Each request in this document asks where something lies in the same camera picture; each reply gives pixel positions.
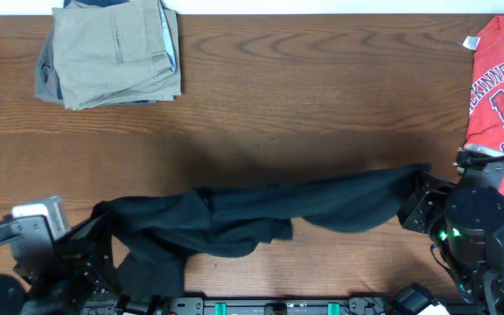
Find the black t-shirt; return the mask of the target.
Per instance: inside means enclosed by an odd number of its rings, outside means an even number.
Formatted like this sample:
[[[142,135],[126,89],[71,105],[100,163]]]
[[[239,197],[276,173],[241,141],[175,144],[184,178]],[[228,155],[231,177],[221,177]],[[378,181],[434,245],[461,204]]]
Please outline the black t-shirt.
[[[359,233],[392,219],[429,164],[363,171],[299,184],[200,187],[163,197],[126,196],[94,205],[129,253],[117,269],[124,294],[178,298],[187,260],[238,258],[261,243],[288,241],[292,219]]]

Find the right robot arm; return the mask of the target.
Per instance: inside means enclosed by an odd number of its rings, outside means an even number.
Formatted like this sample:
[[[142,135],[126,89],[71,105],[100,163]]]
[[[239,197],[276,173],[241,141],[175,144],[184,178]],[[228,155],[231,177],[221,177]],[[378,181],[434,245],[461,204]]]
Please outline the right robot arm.
[[[467,171],[454,184],[426,171],[398,213],[402,228],[430,237],[463,299],[486,314],[504,314],[501,179]]]

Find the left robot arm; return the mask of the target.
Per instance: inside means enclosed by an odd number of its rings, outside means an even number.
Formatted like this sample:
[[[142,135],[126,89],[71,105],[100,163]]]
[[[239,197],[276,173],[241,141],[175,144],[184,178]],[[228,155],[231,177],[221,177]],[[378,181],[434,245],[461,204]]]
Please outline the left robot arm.
[[[59,239],[45,216],[5,216],[17,277],[0,274],[0,314],[120,314],[122,289],[103,216],[83,221]]]

